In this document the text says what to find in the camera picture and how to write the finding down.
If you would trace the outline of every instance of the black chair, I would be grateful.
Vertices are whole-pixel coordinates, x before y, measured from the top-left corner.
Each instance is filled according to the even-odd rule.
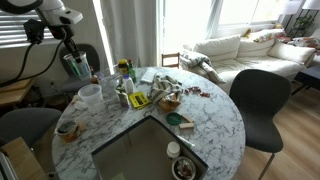
[[[95,48],[89,44],[77,44],[77,48],[79,51],[86,52],[88,64],[89,64],[89,66],[92,66],[94,72],[100,71],[99,56],[98,56],[98,53],[95,50]],[[69,78],[65,82],[63,82],[63,84],[61,84],[59,86],[52,85],[52,87],[56,91],[58,91],[60,93],[64,93],[65,95],[67,93],[76,94],[80,88],[91,83],[90,79],[81,81],[77,76],[75,76],[73,74],[68,63],[63,59],[63,57],[67,54],[69,54],[69,52],[65,47],[62,48],[59,52],[61,64],[64,67],[64,69],[66,70],[66,72],[68,73]]]
[[[272,153],[260,174],[263,177],[283,142],[273,117],[291,96],[291,83],[285,77],[257,69],[241,71],[232,83],[230,97],[238,107],[246,131],[246,145]]]
[[[22,137],[31,148],[60,116],[60,111],[49,108],[23,108],[6,113],[0,118],[0,147]]]

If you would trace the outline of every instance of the bottle cap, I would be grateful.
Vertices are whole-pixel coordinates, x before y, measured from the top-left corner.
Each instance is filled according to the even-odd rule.
[[[167,154],[171,158],[177,158],[180,155],[180,145],[175,141],[170,142],[167,147]]]
[[[124,74],[124,75],[123,75],[123,78],[124,78],[124,79],[129,79],[129,77],[130,77],[129,74]]]
[[[120,59],[119,60],[119,64],[126,64],[127,63],[127,60],[126,59]]]
[[[170,125],[179,125],[181,123],[181,115],[172,112],[167,115],[166,120]]]

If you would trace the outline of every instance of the cable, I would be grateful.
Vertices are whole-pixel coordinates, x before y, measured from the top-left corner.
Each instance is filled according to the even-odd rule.
[[[22,80],[25,80],[25,79],[34,78],[34,77],[39,76],[39,75],[43,74],[44,72],[46,72],[46,71],[52,66],[54,60],[56,59],[56,56],[57,56],[59,47],[60,47],[61,44],[65,41],[66,37],[67,37],[67,34],[65,33],[63,39],[60,41],[60,43],[59,43],[58,46],[56,47],[56,50],[55,50],[54,55],[53,55],[53,58],[52,58],[50,64],[47,66],[46,69],[44,69],[43,71],[39,72],[38,74],[35,74],[35,75],[29,76],[29,77],[25,77],[25,78],[19,79],[19,80],[17,80],[17,81],[22,81]]]
[[[31,44],[28,46],[28,48],[27,48],[27,50],[26,50],[26,53],[24,54],[22,66],[21,66],[21,69],[20,69],[20,72],[18,73],[18,75],[17,75],[15,78],[11,79],[11,80],[8,80],[8,81],[6,81],[6,82],[4,82],[4,83],[0,83],[0,87],[8,86],[8,85],[10,85],[10,84],[15,83],[15,82],[18,81],[18,79],[20,78],[20,76],[22,75],[22,73],[23,73],[23,71],[24,71],[24,68],[26,67],[29,52],[30,52],[31,48],[32,48],[34,45],[35,45],[34,43],[31,43]]]

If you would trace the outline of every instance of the plastic cup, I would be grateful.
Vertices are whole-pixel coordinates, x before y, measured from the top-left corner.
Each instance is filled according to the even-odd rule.
[[[73,74],[78,77],[81,81],[91,78],[90,68],[87,61],[86,53],[80,51],[81,63],[77,63],[72,54],[67,54],[63,57],[67,61]]]
[[[92,114],[105,110],[101,89],[101,86],[98,84],[89,84],[78,91],[78,95]]]
[[[111,68],[106,68],[96,73],[98,83],[102,87],[102,94],[104,98],[112,98],[116,96],[116,87],[119,84],[121,75],[118,66],[115,65]]]

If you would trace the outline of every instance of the round table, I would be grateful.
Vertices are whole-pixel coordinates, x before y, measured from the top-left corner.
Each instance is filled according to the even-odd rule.
[[[245,130],[242,117],[229,96],[214,83],[188,71],[149,68],[178,80],[183,88],[199,86],[203,92],[210,93],[209,98],[193,93],[182,94],[181,104],[175,112],[193,119],[194,129],[180,130],[178,126],[169,125],[165,120],[166,113],[157,104],[141,110],[122,108],[114,93],[104,94],[106,109],[98,114],[69,105],[57,126],[68,120],[82,120],[86,131],[71,143],[64,143],[58,136],[53,138],[53,161],[61,179],[99,179],[91,153],[148,115],[160,120],[174,134],[195,144],[191,149],[209,166],[204,179],[231,179],[234,176],[244,153]],[[135,86],[147,95],[152,85],[140,82],[146,70],[136,69]]]

